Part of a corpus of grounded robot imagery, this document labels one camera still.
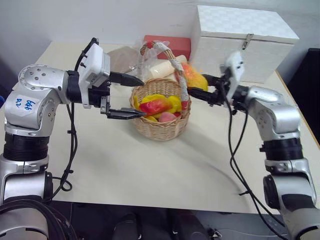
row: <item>plastic fruit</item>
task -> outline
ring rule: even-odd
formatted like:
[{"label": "plastic fruit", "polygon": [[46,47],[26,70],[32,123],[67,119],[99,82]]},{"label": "plastic fruit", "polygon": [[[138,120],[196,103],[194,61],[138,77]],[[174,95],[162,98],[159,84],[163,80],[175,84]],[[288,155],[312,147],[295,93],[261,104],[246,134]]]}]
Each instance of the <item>plastic fruit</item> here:
[{"label": "plastic fruit", "polygon": [[175,112],[173,115],[175,115],[176,117],[179,117],[181,115],[180,112]]},{"label": "plastic fruit", "polygon": [[196,71],[191,65],[187,63],[181,63],[184,74],[186,77],[186,85],[188,88],[199,88],[204,91],[208,91],[208,82],[204,76]]},{"label": "plastic fruit", "polygon": [[175,108],[175,111],[171,112],[172,114],[174,114],[175,112],[181,112],[181,110],[182,110],[181,100],[178,96],[172,95],[172,96],[168,97],[168,100],[172,104],[172,108],[173,109]]},{"label": "plastic fruit", "polygon": [[152,117],[154,117],[155,119],[159,119],[161,114],[162,114],[162,112],[159,112],[159,113],[152,115]]},{"label": "plastic fruit", "polygon": [[166,112],[174,114],[176,111],[177,111],[177,109],[175,107],[172,107],[172,108],[168,109]]},{"label": "plastic fruit", "polygon": [[175,120],[176,118],[177,118],[177,117],[176,117],[174,114],[165,111],[165,112],[163,112],[163,113],[161,114],[161,116],[159,117],[159,122],[160,122],[160,123],[170,122],[170,121],[172,121],[172,120]]},{"label": "plastic fruit", "polygon": [[146,119],[148,119],[151,122],[158,122],[157,119],[155,119],[153,116],[145,116]]},{"label": "plastic fruit", "polygon": [[140,104],[139,104],[139,101],[138,101],[138,97],[134,96],[133,97],[133,106],[134,106],[134,108],[137,109],[137,110],[140,110],[139,105]]},{"label": "plastic fruit", "polygon": [[142,112],[146,113],[147,116],[151,116],[171,109],[172,104],[168,99],[160,98],[153,101],[141,103],[139,107]]},{"label": "plastic fruit", "polygon": [[152,95],[148,95],[148,96],[145,96],[141,103],[144,104],[144,103],[148,103],[148,102],[151,102],[153,100],[157,100],[157,99],[165,99],[166,97],[162,94],[152,94]]}]

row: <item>table edge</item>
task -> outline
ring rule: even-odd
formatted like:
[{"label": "table edge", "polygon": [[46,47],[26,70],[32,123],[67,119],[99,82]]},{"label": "table edge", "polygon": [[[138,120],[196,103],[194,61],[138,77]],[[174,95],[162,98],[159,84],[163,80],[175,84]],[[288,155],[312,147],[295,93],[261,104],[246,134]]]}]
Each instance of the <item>table edge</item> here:
[{"label": "table edge", "polygon": [[[284,80],[282,79],[282,77],[281,77],[280,73],[278,72],[278,70],[275,70],[275,73],[278,75],[278,78],[280,79],[280,82],[282,83],[282,85],[283,85],[283,87],[285,88],[286,92],[287,92],[287,93],[289,94],[289,96],[292,98],[294,104],[296,104],[296,105],[298,106],[298,104],[296,103],[296,100],[295,100],[294,97],[292,96],[291,92],[289,91],[287,85],[285,84],[285,82],[284,82]],[[297,109],[298,109],[298,111],[299,111],[299,113],[300,113],[300,115],[301,115],[301,117],[302,117],[302,120],[303,120],[304,124],[305,124],[306,127],[308,128],[308,130],[309,130],[309,132],[310,132],[310,134],[311,134],[311,136],[312,136],[315,144],[318,146],[318,149],[320,149],[320,144],[319,144],[318,140],[316,139],[316,137],[315,137],[315,135],[314,135],[314,132],[311,130],[311,128],[310,128],[310,126],[309,126],[309,124],[308,124],[305,116],[304,116],[303,113],[301,112],[299,106],[298,106]]]}]

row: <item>white box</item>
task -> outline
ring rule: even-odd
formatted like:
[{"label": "white box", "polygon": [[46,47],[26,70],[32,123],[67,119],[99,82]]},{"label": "white box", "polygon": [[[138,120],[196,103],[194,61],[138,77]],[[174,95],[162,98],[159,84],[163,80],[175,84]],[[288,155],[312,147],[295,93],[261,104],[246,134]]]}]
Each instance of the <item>white box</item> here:
[{"label": "white box", "polygon": [[[253,37],[243,50],[248,34]],[[190,62],[198,71],[219,77],[225,58],[241,51],[245,67],[241,80],[263,83],[298,40],[274,11],[199,5]]]}]

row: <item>red box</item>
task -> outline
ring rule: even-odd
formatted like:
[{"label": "red box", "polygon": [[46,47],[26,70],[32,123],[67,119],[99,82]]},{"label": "red box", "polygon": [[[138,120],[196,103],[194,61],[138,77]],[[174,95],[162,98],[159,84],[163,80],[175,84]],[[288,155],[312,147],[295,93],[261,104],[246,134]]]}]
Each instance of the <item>red box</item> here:
[{"label": "red box", "polygon": [[[145,35],[145,42],[149,41],[169,41],[168,47],[172,50],[173,54],[177,57],[184,55],[189,61],[190,52],[191,52],[191,41],[187,37],[174,37],[174,36],[154,36],[154,35]],[[158,55],[158,59],[168,59],[164,53]]]}]

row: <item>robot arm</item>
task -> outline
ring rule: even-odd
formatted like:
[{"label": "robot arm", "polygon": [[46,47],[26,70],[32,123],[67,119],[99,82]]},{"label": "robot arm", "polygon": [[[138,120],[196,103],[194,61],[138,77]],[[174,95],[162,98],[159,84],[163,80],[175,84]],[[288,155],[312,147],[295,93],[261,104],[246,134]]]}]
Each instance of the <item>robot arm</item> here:
[{"label": "robot arm", "polygon": [[144,84],[134,76],[110,72],[109,56],[96,38],[82,51],[75,71],[33,64],[19,73],[17,87],[8,96],[4,109],[6,144],[0,155],[1,239],[48,239],[47,223],[38,217],[41,209],[49,227],[56,229],[50,225],[56,221],[55,217],[47,218],[50,213],[44,211],[41,202],[53,194],[53,177],[46,170],[48,143],[59,104],[80,103],[84,108],[93,105],[111,119],[145,115],[132,108],[111,109],[111,83],[129,87]]},{"label": "robot arm", "polygon": [[315,207],[316,191],[300,143],[300,115],[288,105],[283,95],[263,87],[238,85],[244,72],[240,53],[225,61],[224,75],[204,75],[215,92],[190,88],[191,96],[213,105],[226,105],[243,110],[255,120],[261,139],[261,152],[266,153],[265,168],[270,174],[263,179],[265,201],[283,217],[291,239],[320,239],[320,210]]}]

